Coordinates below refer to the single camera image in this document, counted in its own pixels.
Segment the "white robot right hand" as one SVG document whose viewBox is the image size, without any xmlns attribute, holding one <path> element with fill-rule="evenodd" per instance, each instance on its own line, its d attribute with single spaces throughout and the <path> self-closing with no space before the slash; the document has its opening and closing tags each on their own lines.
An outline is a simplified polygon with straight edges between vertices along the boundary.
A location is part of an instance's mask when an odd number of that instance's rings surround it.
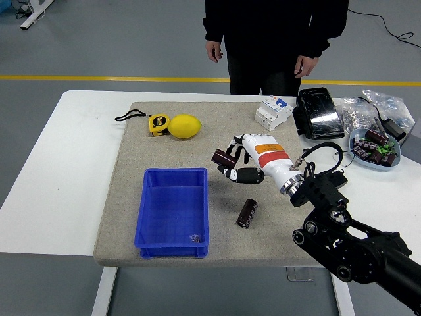
<svg viewBox="0 0 421 316">
<path fill-rule="evenodd" d="M 273 136 L 268 134 L 234 136 L 226 153 L 230 154 L 233 148 L 237 149 L 236 158 L 244 151 L 244 162 L 248 163 L 252 159 L 256 163 L 256 167 L 231 169 L 224 165 L 218 166 L 218 170 L 232 182 L 260 184 L 269 176 L 274 179 L 278 190 L 286 196 L 292 189 L 292 185 L 302 180 L 299 171 L 290 169 L 293 165 L 292 160 Z"/>
</svg>

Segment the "person's left hand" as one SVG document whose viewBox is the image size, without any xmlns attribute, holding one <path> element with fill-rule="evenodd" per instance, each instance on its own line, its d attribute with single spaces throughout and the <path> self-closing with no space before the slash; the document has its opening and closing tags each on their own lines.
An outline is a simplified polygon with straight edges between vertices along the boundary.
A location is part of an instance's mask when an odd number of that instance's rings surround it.
<svg viewBox="0 0 421 316">
<path fill-rule="evenodd" d="M 318 63 L 319 58 L 310 58 L 299 55 L 295 63 L 294 75 L 296 78 L 308 76 Z"/>
</svg>

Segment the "person's right hand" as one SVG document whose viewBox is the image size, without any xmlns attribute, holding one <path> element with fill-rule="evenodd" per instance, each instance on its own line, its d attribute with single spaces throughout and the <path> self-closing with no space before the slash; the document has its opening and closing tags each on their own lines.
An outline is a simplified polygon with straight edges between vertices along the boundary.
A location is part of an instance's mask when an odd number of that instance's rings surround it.
<svg viewBox="0 0 421 316">
<path fill-rule="evenodd" d="M 218 41 L 206 41 L 205 43 L 207 56 L 214 63 L 218 63 L 219 60 L 224 56 L 224 53 L 221 49 L 221 44 L 222 43 Z"/>
</svg>

